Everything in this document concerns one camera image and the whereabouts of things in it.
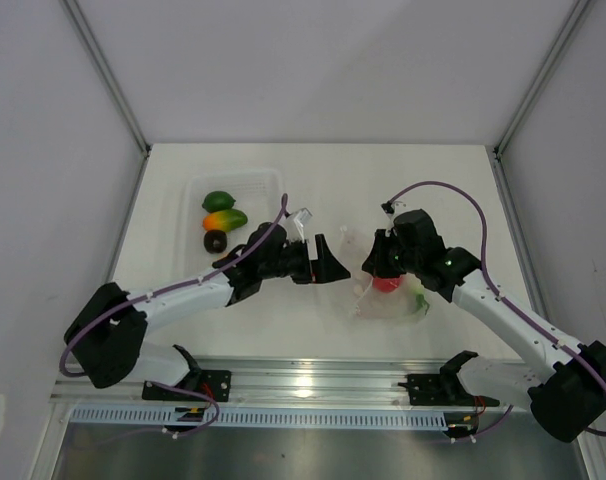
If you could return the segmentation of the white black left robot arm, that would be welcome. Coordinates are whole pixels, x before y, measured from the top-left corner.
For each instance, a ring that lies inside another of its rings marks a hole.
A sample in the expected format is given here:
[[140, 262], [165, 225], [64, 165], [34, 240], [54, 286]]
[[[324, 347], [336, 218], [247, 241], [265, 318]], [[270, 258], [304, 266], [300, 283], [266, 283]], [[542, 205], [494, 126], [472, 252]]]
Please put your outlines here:
[[66, 331], [65, 352], [80, 365], [78, 376], [97, 389], [138, 380], [190, 399], [200, 387], [196, 359], [180, 345], [153, 345], [148, 336], [190, 315], [245, 301], [266, 280], [289, 278], [309, 285], [350, 278], [323, 235], [316, 235], [315, 245], [317, 256], [310, 258], [306, 241], [291, 240], [284, 227], [264, 223], [246, 243], [193, 278], [140, 294], [115, 282], [104, 284]]

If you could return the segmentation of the white perforated plastic basket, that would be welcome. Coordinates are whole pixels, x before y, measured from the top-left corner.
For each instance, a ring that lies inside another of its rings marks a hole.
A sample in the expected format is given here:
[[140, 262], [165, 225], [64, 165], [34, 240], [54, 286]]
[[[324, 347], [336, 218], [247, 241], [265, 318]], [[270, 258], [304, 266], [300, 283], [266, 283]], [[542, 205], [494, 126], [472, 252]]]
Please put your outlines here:
[[195, 275], [244, 243], [258, 226], [274, 220], [282, 193], [281, 176], [273, 169], [192, 178], [178, 223], [177, 272]]

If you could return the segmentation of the white toy radish with leaves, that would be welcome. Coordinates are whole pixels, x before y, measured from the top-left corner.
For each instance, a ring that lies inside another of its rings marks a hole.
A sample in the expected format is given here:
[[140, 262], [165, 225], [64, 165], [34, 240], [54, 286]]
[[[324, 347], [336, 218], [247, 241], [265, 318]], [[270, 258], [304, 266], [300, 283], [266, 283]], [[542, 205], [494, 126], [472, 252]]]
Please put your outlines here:
[[424, 317], [430, 310], [425, 287], [416, 279], [407, 282], [408, 305], [411, 315]]

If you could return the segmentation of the clear zip top bag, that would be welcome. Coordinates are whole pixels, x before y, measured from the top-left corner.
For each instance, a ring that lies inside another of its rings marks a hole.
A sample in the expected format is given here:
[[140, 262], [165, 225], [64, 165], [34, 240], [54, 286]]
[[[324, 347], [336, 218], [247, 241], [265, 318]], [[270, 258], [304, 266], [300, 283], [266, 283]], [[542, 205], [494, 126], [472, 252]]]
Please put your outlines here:
[[409, 321], [418, 323], [430, 310], [424, 287], [413, 275], [379, 278], [362, 270], [372, 246], [370, 238], [359, 230], [342, 226], [337, 255], [351, 277], [336, 286], [332, 305], [352, 318], [367, 320]]

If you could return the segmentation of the dark brown toy fruit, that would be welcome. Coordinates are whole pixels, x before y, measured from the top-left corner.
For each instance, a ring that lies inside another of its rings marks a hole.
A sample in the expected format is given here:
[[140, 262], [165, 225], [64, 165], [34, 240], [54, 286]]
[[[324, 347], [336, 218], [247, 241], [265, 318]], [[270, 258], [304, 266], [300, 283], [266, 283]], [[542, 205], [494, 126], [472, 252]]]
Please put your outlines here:
[[203, 237], [203, 246], [209, 254], [224, 253], [228, 247], [227, 233], [222, 230], [209, 230]]

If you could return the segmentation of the green toy lime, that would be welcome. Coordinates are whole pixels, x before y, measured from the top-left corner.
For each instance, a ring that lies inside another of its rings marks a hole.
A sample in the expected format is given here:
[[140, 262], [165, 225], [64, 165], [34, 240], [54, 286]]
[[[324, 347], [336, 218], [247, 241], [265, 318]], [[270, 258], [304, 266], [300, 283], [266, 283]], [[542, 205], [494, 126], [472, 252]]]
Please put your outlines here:
[[208, 213], [232, 209], [236, 199], [225, 191], [212, 191], [208, 193], [202, 202], [202, 208]]

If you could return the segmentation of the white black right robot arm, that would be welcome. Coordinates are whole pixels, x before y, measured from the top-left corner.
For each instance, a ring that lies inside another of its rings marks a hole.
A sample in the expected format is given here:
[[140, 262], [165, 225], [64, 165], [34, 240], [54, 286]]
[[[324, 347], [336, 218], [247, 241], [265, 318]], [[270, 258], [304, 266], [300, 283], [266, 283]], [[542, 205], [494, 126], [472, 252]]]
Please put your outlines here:
[[482, 396], [527, 409], [553, 438], [570, 443], [593, 433], [606, 412], [606, 346], [584, 344], [492, 283], [485, 263], [462, 247], [444, 244], [423, 210], [397, 214], [374, 234], [362, 269], [374, 278], [410, 275], [427, 290], [480, 320], [522, 359], [521, 366], [489, 360], [474, 352], [452, 358], [439, 380], [451, 403]]

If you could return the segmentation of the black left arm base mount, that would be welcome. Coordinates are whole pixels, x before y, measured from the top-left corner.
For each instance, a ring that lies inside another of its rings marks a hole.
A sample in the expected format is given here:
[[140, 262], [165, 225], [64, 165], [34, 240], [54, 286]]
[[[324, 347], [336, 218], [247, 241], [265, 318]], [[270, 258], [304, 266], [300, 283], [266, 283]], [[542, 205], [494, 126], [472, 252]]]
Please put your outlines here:
[[203, 394], [216, 402], [227, 402], [231, 390], [232, 373], [229, 370], [204, 370], [197, 360], [182, 346], [173, 349], [185, 361], [188, 372], [173, 386], [172, 390], [154, 382], [147, 382], [142, 390], [142, 399], [147, 401], [197, 401], [194, 392]]

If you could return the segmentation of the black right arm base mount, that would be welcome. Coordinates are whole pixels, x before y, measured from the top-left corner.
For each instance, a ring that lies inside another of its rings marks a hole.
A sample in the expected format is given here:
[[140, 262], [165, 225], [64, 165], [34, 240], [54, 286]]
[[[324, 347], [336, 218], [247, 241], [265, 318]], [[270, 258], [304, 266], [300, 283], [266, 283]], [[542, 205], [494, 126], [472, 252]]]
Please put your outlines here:
[[462, 366], [476, 357], [476, 352], [465, 350], [445, 362], [437, 373], [410, 373], [397, 386], [406, 391], [413, 406], [481, 406], [479, 399], [469, 394], [457, 377]]

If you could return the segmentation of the red toy apple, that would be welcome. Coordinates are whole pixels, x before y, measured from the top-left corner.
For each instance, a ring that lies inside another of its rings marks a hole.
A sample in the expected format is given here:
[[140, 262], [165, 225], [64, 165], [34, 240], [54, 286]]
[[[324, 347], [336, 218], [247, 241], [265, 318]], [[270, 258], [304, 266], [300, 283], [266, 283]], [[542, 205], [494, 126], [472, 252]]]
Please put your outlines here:
[[402, 281], [403, 281], [402, 277], [396, 277], [396, 278], [374, 277], [372, 280], [372, 285], [373, 285], [373, 288], [376, 289], [377, 291], [379, 291], [381, 293], [389, 294], [389, 293], [392, 293], [393, 291], [397, 290], [400, 287], [400, 285], [402, 284]]

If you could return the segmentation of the aluminium rail frame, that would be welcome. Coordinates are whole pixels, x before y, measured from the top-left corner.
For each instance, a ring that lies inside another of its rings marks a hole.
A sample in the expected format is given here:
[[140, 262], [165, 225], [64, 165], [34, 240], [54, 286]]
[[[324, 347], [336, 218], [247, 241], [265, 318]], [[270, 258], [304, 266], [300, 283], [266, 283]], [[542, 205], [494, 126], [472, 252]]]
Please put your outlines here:
[[[183, 277], [175, 266], [178, 223], [185, 189], [196, 176], [273, 169], [281, 176], [289, 207], [311, 207], [314, 227], [340, 246], [342, 226], [369, 234], [373, 225], [351, 217], [350, 206], [335, 192], [323, 193], [311, 185], [318, 167], [348, 159], [359, 170], [356, 182], [362, 183], [389, 161], [439, 190], [443, 178], [437, 168], [451, 166], [455, 156], [462, 157], [471, 173], [459, 183], [458, 206], [447, 215], [451, 228], [467, 221], [471, 248], [488, 231], [493, 246], [507, 252], [511, 282], [533, 290], [534, 283], [516, 268], [521, 254], [513, 238], [507, 189], [485, 149], [377, 144], [149, 145], [119, 234], [111, 278], [140, 294]], [[397, 384], [410, 373], [437, 373], [465, 350], [507, 365], [523, 363], [478, 320], [435, 295], [428, 296], [430, 310], [418, 323], [367, 320], [336, 312], [336, 286], [270, 283], [239, 308], [189, 316], [172, 324], [168, 333], [206, 370], [232, 373], [229, 400], [221, 408], [443, 412], [448, 407], [411, 405]]]

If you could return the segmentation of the orange green toy mango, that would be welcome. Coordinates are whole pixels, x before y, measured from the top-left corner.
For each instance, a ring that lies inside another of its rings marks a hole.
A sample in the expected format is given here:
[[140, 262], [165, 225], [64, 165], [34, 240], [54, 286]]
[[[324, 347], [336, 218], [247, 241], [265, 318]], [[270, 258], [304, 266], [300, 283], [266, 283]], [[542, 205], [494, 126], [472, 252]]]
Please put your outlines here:
[[205, 231], [222, 230], [226, 233], [244, 227], [248, 223], [247, 215], [237, 209], [222, 210], [207, 215], [202, 221]]

